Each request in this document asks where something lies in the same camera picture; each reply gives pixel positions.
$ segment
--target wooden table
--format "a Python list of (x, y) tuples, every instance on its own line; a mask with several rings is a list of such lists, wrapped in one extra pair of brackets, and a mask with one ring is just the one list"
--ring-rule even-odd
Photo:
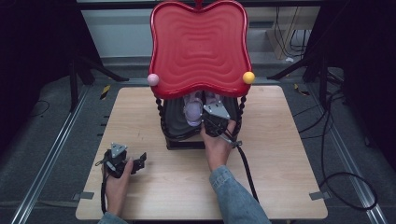
[[(270, 219), (325, 218), (323, 200), (312, 201), (318, 191), (303, 144), (283, 91), (278, 86), (253, 86), (247, 96), (238, 140), (244, 149), (261, 205)], [(127, 145), (135, 158), (148, 153), (146, 168), (131, 178), (122, 218), (133, 220), (221, 219), (203, 149), (167, 150), (160, 117), (150, 88), (120, 90), (76, 216), (100, 219), (101, 167), (111, 142)], [(241, 157), (233, 150), (228, 166), (248, 190)]]

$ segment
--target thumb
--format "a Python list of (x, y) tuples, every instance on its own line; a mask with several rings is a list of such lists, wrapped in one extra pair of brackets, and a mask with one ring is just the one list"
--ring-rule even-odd
[(131, 175), (131, 172), (132, 172), (133, 168), (134, 168), (134, 158), (130, 157), (128, 162), (125, 164), (124, 172), (122, 174), (122, 178), (125, 178), (124, 176), (129, 177)]

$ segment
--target person's left hand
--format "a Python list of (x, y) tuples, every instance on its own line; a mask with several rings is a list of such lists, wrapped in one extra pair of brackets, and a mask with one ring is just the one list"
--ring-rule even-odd
[(134, 168), (134, 159), (131, 157), (125, 164), (120, 178), (109, 176), (106, 182), (107, 212), (119, 217), (125, 204), (128, 192), (129, 178)]

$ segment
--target blue sleeve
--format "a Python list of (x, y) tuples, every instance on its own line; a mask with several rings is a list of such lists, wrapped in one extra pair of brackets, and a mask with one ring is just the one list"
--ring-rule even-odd
[(209, 180), (218, 196), (224, 223), (271, 223), (260, 204), (225, 165), (214, 170)]
[(106, 212), (103, 216), (102, 219), (99, 220), (98, 224), (127, 224), (124, 220), (122, 220), (120, 217), (114, 216), (111, 213)]

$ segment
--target red tray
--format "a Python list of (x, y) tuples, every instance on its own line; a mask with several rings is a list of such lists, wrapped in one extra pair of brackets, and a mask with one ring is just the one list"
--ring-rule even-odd
[(246, 46), (247, 14), (232, 0), (207, 7), (162, 2), (151, 12), (153, 52), (150, 74), (160, 78), (151, 89), (162, 99), (192, 91), (230, 97), (248, 94), (242, 76), (251, 71)]

